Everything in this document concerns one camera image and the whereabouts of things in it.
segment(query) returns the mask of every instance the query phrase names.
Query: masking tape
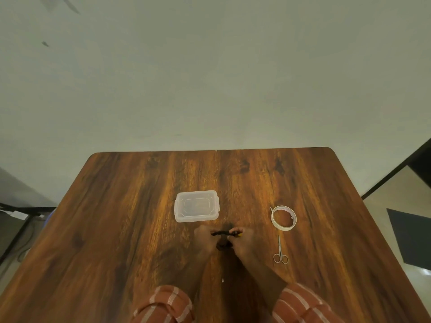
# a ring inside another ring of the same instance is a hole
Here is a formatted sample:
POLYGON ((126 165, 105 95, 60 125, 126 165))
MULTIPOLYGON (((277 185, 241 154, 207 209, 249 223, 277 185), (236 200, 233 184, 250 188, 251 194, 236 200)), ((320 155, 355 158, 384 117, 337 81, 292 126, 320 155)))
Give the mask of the masking tape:
POLYGON ((295 212, 290 207, 280 205, 280 206, 276 206, 274 209, 271 208, 271 211, 272 211, 271 212, 271 221, 272 221, 272 224, 274 225, 274 227, 276 227, 277 229, 282 230, 282 231, 289 231, 295 226, 295 224, 297 222, 297 217, 296 217, 295 212), (278 224, 277 221, 275 221, 274 212, 278 211, 278 210, 283 210, 283 211, 286 211, 290 214, 290 217, 294 220, 294 222, 292 223, 292 225, 290 227, 283 227, 282 225, 278 224))

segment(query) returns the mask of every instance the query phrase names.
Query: wood grain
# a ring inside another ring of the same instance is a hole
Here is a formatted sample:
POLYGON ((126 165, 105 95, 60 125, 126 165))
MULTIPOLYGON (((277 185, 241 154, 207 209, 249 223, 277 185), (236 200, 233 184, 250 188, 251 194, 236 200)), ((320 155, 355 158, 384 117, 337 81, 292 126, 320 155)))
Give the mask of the wood grain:
MULTIPOLYGON (((0 298, 0 322, 127 322, 184 265, 198 223, 177 223, 179 192, 216 190, 220 228, 255 229, 257 254, 312 288, 346 322, 431 322, 329 148, 96 153, 0 298), (281 232, 269 208, 298 217, 281 232), (288 265, 275 264, 277 235, 288 265)), ((217 252, 195 302, 199 322, 256 322, 263 300, 232 252, 217 252)))

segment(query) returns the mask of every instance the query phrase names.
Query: striped sleeve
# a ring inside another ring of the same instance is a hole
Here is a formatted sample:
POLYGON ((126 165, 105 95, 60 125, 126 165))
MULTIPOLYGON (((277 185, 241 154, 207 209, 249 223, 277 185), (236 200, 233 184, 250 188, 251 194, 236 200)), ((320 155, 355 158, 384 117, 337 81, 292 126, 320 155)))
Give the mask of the striped sleeve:
POLYGON ((288 285, 272 311, 274 323, 342 323, 318 295, 299 283, 288 285))
POLYGON ((194 313, 190 298, 174 286, 159 286, 138 307, 131 323, 192 323, 194 313))

